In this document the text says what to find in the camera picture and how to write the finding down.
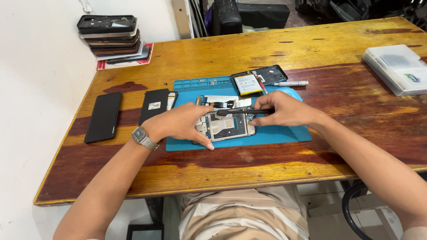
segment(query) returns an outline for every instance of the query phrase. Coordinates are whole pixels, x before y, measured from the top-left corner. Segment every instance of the hand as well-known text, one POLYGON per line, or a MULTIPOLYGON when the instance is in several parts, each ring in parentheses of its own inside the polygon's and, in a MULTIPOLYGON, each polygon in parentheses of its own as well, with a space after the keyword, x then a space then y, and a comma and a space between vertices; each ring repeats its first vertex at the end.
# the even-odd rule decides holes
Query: hand
POLYGON ((274 108, 275 113, 267 117, 255 118, 251 121, 253 126, 282 125, 299 126, 310 125, 316 121, 322 111, 300 102, 282 91, 274 91, 257 98, 254 108, 274 108))
POLYGON ((189 102, 147 119, 141 127, 156 143, 165 137, 173 137, 193 140, 213 150, 214 146, 209 138, 194 128, 194 124, 201 116, 213 110, 213 106, 199 106, 189 102))

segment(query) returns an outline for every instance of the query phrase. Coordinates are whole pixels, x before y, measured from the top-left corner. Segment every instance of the watch face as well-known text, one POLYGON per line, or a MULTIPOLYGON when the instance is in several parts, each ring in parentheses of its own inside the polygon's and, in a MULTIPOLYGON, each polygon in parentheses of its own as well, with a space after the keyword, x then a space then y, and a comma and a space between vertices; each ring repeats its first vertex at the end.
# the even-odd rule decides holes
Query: watch face
POLYGON ((141 140, 145 137, 145 132, 142 130, 142 128, 138 127, 135 129, 135 131, 132 133, 133 138, 137 142, 141 142, 141 140))

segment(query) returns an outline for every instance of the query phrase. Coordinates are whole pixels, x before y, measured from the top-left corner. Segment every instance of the wooden table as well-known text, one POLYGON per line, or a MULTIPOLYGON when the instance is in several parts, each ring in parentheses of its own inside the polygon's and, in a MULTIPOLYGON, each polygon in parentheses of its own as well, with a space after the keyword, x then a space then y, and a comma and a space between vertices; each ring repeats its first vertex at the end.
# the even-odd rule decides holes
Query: wooden table
MULTIPOLYGON (((279 64, 305 103, 388 151, 427 170, 427 94, 396 97, 361 60, 368 47, 406 44, 427 60, 427 34, 403 18, 307 26, 156 43, 151 63, 97 72, 35 197, 35 205, 73 202, 131 137, 144 92, 173 81, 224 76, 279 64), (98 95, 122 92, 116 138, 83 139, 98 95)), ((310 129, 310 142, 152 152, 128 198, 310 183, 356 177, 310 129)))

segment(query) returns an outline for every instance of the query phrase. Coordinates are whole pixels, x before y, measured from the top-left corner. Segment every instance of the clear plastic box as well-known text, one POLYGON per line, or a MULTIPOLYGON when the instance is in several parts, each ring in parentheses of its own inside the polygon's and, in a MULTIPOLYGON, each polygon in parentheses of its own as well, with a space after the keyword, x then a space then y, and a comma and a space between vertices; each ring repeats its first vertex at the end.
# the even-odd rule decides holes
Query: clear plastic box
POLYGON ((406 45, 370 47, 362 58, 396 96, 427 94, 427 64, 406 45))

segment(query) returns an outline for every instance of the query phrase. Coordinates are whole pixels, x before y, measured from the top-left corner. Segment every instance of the wristwatch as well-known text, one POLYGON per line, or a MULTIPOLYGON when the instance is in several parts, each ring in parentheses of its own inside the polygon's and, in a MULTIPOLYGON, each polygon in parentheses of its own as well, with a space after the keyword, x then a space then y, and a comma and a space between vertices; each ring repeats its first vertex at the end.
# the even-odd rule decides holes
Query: wristwatch
POLYGON ((147 133, 141 128, 141 126, 138 126, 135 131, 133 131, 132 137, 136 142, 152 151, 156 150, 160 146, 148 137, 147 133))

